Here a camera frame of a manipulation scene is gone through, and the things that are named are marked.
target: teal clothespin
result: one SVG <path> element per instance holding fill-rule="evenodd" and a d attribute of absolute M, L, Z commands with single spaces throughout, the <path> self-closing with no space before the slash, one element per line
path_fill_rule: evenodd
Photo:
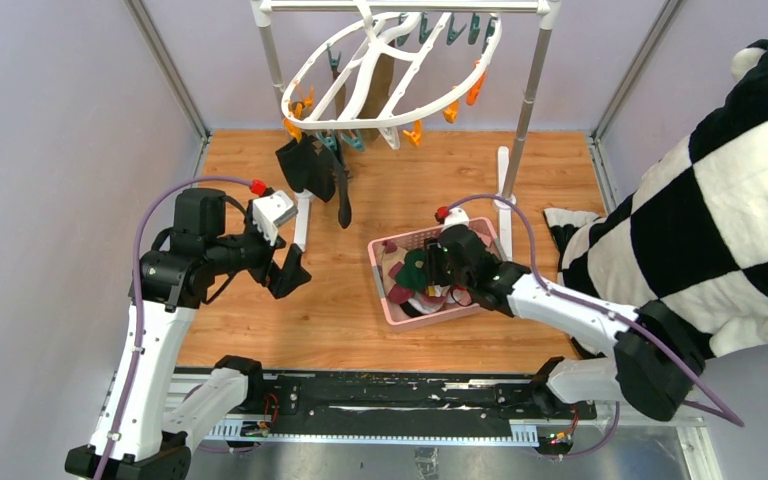
<path fill-rule="evenodd" d="M 340 67 L 340 59 L 343 58 L 343 52 L 340 52 L 335 59 L 331 56 L 331 45 L 326 45 L 325 50 L 328 52 L 328 63 L 331 65 L 331 70 L 337 70 Z"/>
<path fill-rule="evenodd" d="M 426 27 L 428 27 L 428 14 L 422 12 L 422 19 L 419 21 L 419 43 L 425 43 L 431 35 L 431 29 Z"/>
<path fill-rule="evenodd" d="M 407 18 L 407 16 L 408 16 L 407 13 L 400 13 L 399 14 L 399 25 L 405 23 L 405 18 Z M 410 36 L 410 33 L 402 35 L 401 37 L 397 38 L 396 39 L 396 45 L 398 45 L 400 47 L 403 46 L 405 44 L 405 42 L 408 41 L 408 37 L 409 36 Z"/>
<path fill-rule="evenodd" d="M 354 137 L 340 132 L 340 139 L 358 152 L 366 150 L 366 147 L 363 145 L 363 138 L 360 136 L 360 131 L 358 129 L 354 129 L 352 130 L 352 133 L 354 134 Z"/>
<path fill-rule="evenodd" d="M 484 46 L 481 47 L 481 53 L 487 50 L 487 45 L 490 44 L 490 37 L 496 33 L 496 17 L 490 16 L 490 20 L 487 21 L 487 31 L 484 32 Z"/>
<path fill-rule="evenodd" d="M 449 32 L 446 34 L 446 45 L 455 43 L 455 40 L 461 36 L 465 28 L 466 25 L 461 27 L 457 32 L 455 31 L 455 14 L 453 13 L 452 16 L 449 17 Z"/>
<path fill-rule="evenodd" d="M 481 33 L 481 15 L 477 13 L 472 14 L 472 20 L 469 23 L 469 37 L 467 42 L 470 45 L 475 45 L 475 41 L 478 40 L 478 34 Z"/>
<path fill-rule="evenodd" d="M 325 136 L 322 132 L 316 132 L 316 138 L 332 152 L 337 151 L 337 139 L 330 134 Z"/>

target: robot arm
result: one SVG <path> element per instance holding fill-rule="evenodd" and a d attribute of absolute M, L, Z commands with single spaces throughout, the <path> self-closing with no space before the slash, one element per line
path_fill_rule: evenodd
<path fill-rule="evenodd" d="M 673 417 L 693 387 L 692 380 L 667 358 L 633 322 L 653 333 L 696 374 L 702 354 L 682 327 L 682 319 L 663 303 L 642 308 L 599 300 L 538 278 L 526 266 L 502 261 L 463 222 L 445 224 L 438 243 L 454 284 L 465 288 L 487 310 L 551 325 L 597 348 L 605 358 L 550 359 L 532 381 L 545 410 L 582 400 L 624 400 L 656 420 Z"/>
<path fill-rule="evenodd" d="M 226 204 L 243 212 L 241 234 L 224 235 Z M 133 337 L 138 334 L 137 307 L 132 304 L 127 347 L 107 407 L 90 443 L 69 452 L 67 472 L 103 479 L 185 478 L 192 452 L 210 429 L 235 407 L 262 399 L 260 363 L 229 356 L 178 408 L 164 414 L 178 351 L 201 304 L 213 301 L 242 271 L 275 298 L 310 281 L 297 245 L 290 246 L 283 267 L 273 261 L 275 250 L 286 246 L 278 228 L 295 214 L 284 192 L 268 189 L 246 209 L 210 188 L 192 188 L 177 196 L 173 226 L 160 232 L 140 259 L 144 320 L 138 367 L 130 368 Z M 161 250 L 167 239 L 168 250 Z M 219 275 L 228 275 L 228 280 L 208 297 Z M 130 394 L 125 408 L 118 411 L 126 386 Z M 98 472 L 102 458 L 106 464 Z"/>

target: green cloth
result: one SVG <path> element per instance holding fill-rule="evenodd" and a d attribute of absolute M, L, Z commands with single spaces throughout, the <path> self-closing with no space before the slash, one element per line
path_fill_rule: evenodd
<path fill-rule="evenodd" d="M 417 248 L 405 255 L 405 264 L 396 274 L 396 284 L 415 292 L 425 292 L 428 275 L 425 274 L 425 250 Z"/>

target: red cap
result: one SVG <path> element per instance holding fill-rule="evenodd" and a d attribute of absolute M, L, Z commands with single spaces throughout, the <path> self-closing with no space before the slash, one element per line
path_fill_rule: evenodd
<path fill-rule="evenodd" d="M 252 180 L 252 186 L 249 187 L 249 190 L 253 194 L 261 196 L 266 192 L 266 183 L 264 183 L 263 180 Z"/>
<path fill-rule="evenodd" d="M 449 207 L 440 207 L 437 209 L 437 213 L 434 214 L 434 218 L 437 219 L 439 223 L 443 223 L 444 220 L 446 220 L 446 217 L 449 216 Z"/>

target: clothespin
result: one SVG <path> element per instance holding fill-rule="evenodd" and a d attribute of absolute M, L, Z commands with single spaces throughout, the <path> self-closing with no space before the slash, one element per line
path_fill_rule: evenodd
<path fill-rule="evenodd" d="M 325 46 L 325 51 L 328 52 L 328 64 L 331 65 L 331 70 L 337 70 L 340 68 L 340 59 L 343 58 L 343 52 L 340 52 L 339 55 L 337 55 L 337 58 L 331 56 L 331 45 Z"/>
<path fill-rule="evenodd" d="M 411 142 L 414 147 L 418 147 L 419 143 L 422 141 L 422 120 L 413 122 L 413 131 L 402 130 L 402 133 L 408 137 L 408 141 Z"/>
<path fill-rule="evenodd" d="M 319 141 L 328 147 L 328 149 L 332 152 L 337 151 L 337 139 L 332 137 L 330 134 L 326 136 L 322 132 L 316 132 L 316 138 L 319 139 Z"/>
<path fill-rule="evenodd" d="M 354 129 L 351 132 L 352 136 L 340 132 L 340 139 L 358 152 L 366 150 L 366 147 L 363 145 L 363 137 L 360 136 L 360 132 L 357 129 Z"/>
<path fill-rule="evenodd" d="M 422 18 L 419 21 L 419 43 L 425 43 L 431 35 L 431 29 L 426 27 L 428 27 L 428 14 L 422 12 Z"/>
<path fill-rule="evenodd" d="M 399 14 L 399 25 L 405 23 L 405 18 L 407 18 L 407 16 L 408 16 L 407 13 L 400 13 Z M 401 37 L 398 37 L 396 39 L 396 45 L 398 45 L 400 47 L 403 46 L 405 44 L 405 42 L 408 41 L 408 37 L 409 36 L 410 36 L 410 33 L 406 33 L 405 35 L 402 35 Z"/>
<path fill-rule="evenodd" d="M 490 45 L 490 37 L 496 33 L 496 17 L 490 15 L 490 20 L 487 21 L 487 30 L 484 32 L 484 46 L 481 47 L 481 53 L 487 50 L 487 45 Z"/>
<path fill-rule="evenodd" d="M 302 116 L 302 104 L 297 103 L 295 111 L 290 112 L 290 115 L 294 116 L 295 118 L 300 118 Z M 287 133 L 290 134 L 291 137 L 295 138 L 297 142 L 302 141 L 302 130 L 293 125 L 293 122 L 290 121 L 289 118 L 284 118 L 284 129 L 287 130 Z"/>
<path fill-rule="evenodd" d="M 484 79 L 487 77 L 487 71 L 478 77 L 478 80 L 470 87 L 466 93 L 466 104 L 469 106 L 475 105 L 475 101 L 478 100 L 478 94 L 481 93 L 481 86 L 484 85 Z"/>
<path fill-rule="evenodd" d="M 451 45 L 455 43 L 455 40 L 457 40 L 458 37 L 461 36 L 465 28 L 466 28 L 466 25 L 461 27 L 461 29 L 458 30 L 457 32 L 455 31 L 455 14 L 453 13 L 449 17 L 449 31 L 446 33 L 446 45 Z"/>
<path fill-rule="evenodd" d="M 445 110 L 443 110 L 443 118 L 445 118 L 447 122 L 455 123 L 455 120 L 458 119 L 458 107 L 460 106 L 460 103 L 461 100 L 456 99 L 448 107 L 446 107 Z"/>
<path fill-rule="evenodd" d="M 472 20 L 469 22 L 469 36 L 466 41 L 470 45 L 475 45 L 475 41 L 478 40 L 478 34 L 481 33 L 481 15 L 477 13 L 472 14 Z"/>
<path fill-rule="evenodd" d="M 310 87 L 310 96 L 305 98 L 304 94 L 302 94 L 302 89 L 299 87 L 299 84 L 296 84 L 296 91 L 299 92 L 299 96 L 302 97 L 302 103 L 304 104 L 304 108 L 313 108 L 313 87 Z"/>

